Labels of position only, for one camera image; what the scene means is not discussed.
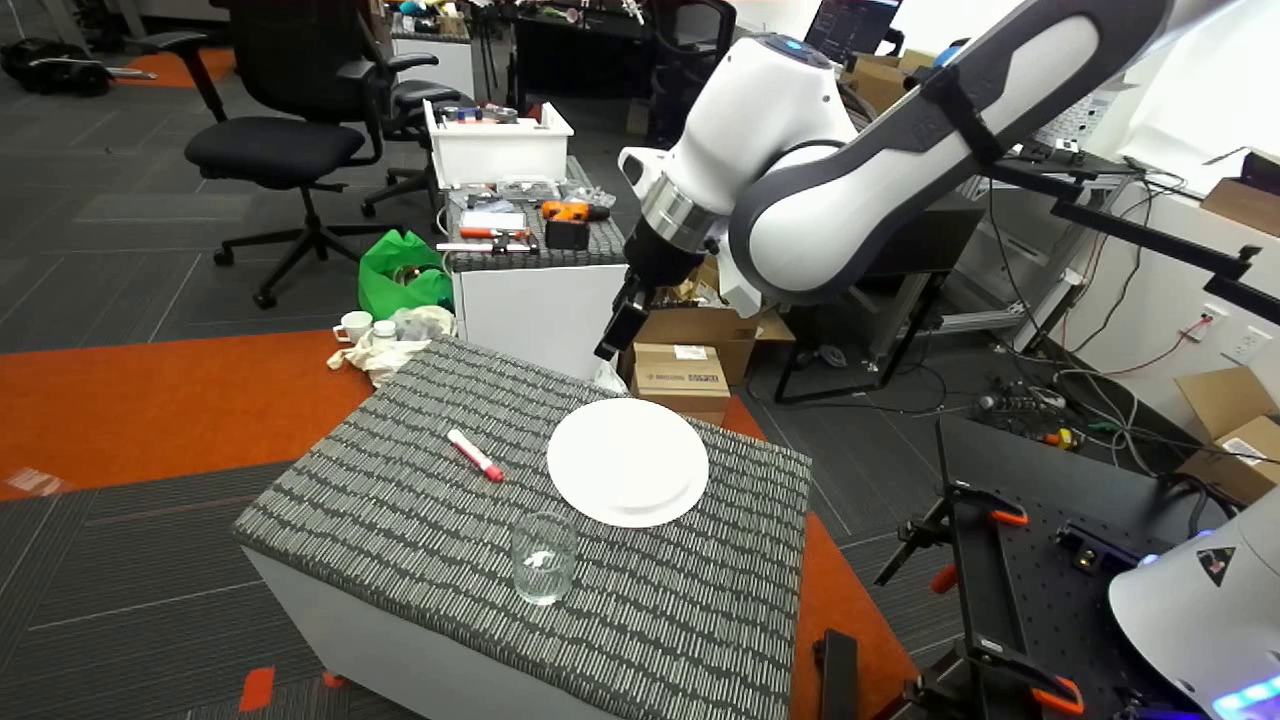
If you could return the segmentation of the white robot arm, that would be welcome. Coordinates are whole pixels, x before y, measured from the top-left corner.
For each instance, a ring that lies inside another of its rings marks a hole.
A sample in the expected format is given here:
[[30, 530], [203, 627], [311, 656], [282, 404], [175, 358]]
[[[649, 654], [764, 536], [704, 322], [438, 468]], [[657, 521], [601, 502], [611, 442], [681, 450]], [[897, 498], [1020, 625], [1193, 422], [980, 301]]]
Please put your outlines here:
[[1020, 0], [864, 127], [824, 52], [781, 33], [739, 35], [673, 150], [615, 157], [638, 165], [638, 222], [597, 358], [615, 362], [650, 298], [706, 255], [739, 315], [869, 276], [916, 213], [1170, 33], [1177, 4]]

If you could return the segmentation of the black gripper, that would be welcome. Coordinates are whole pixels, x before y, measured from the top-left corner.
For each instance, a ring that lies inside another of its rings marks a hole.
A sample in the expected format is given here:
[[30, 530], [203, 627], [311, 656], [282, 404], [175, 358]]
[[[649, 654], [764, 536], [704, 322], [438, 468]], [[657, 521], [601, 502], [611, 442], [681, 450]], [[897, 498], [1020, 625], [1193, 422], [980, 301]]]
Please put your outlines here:
[[649, 222], [627, 236], [623, 259], [623, 283], [611, 298], [611, 315], [597, 341], [601, 362], [615, 362], [638, 335], [657, 291], [681, 283], [694, 269], [694, 255], [668, 246]]

